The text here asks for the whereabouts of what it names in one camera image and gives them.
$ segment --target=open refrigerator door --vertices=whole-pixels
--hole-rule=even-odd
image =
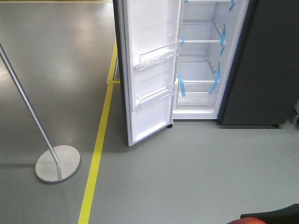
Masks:
[[[172,123],[181,0],[118,0],[129,146]]]

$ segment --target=blue packing tape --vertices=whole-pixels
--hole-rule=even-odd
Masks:
[[[181,35],[181,46],[183,46],[184,45],[184,43],[185,43],[185,36],[184,35]]]
[[[235,0],[232,0],[232,6],[229,8],[229,11],[232,11],[234,7],[235,7]]]
[[[225,40],[226,40],[226,28],[225,28],[225,24],[224,24],[223,25],[223,32],[222,32],[221,39],[220,39],[220,44],[222,46],[222,50],[220,52],[220,55],[222,55],[223,52],[224,52],[225,45],[226,45]]]
[[[210,94],[214,93],[214,91],[217,89],[217,86],[218,86],[219,82],[220,82],[220,63],[218,65],[218,69],[217,69],[214,84],[213,84],[211,90],[209,91]]]
[[[183,78],[181,77],[181,75],[179,73],[178,73],[178,80],[179,80],[179,84],[181,86],[182,97],[185,97],[186,96],[185,84],[184,84]]]

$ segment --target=black object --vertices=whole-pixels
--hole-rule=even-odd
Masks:
[[[121,102],[123,110],[123,119],[127,127],[127,112],[126,112],[126,99],[125,99],[125,86],[124,86],[124,74],[123,74],[123,65],[122,65],[122,48],[121,48],[121,27],[120,27],[120,18],[119,18],[119,5],[117,0],[113,0],[113,9],[114,9],[114,23],[115,23],[115,33],[116,33],[116,42],[117,42],[117,57],[118,57],[118,66],[121,78]]]
[[[286,122],[299,98],[298,15],[298,0],[250,0],[220,124]]]
[[[299,224],[299,204],[276,211],[241,215],[241,218],[247,217],[258,218],[266,224]]]

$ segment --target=red object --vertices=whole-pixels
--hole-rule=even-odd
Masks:
[[[258,218],[248,217],[248,218],[237,219],[228,224],[266,224],[266,223]]]

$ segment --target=yellow floor marking tape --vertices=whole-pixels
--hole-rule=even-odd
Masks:
[[[111,1],[0,1],[0,3],[112,3]]]
[[[121,83],[119,80],[113,80],[114,72],[116,69],[116,60],[117,60],[117,45],[116,45],[116,41],[115,41],[112,58],[111,58],[111,63],[110,63],[109,74],[107,77],[107,84],[120,84]]]
[[[85,188],[84,198],[82,202],[81,212],[78,224],[88,224],[93,204],[93,195],[97,183],[98,172],[100,168],[100,160],[102,156],[104,137],[106,133],[107,121],[112,99],[113,84],[108,84],[102,116],[100,120],[99,131],[94,147],[92,163],[89,170],[89,176]]]

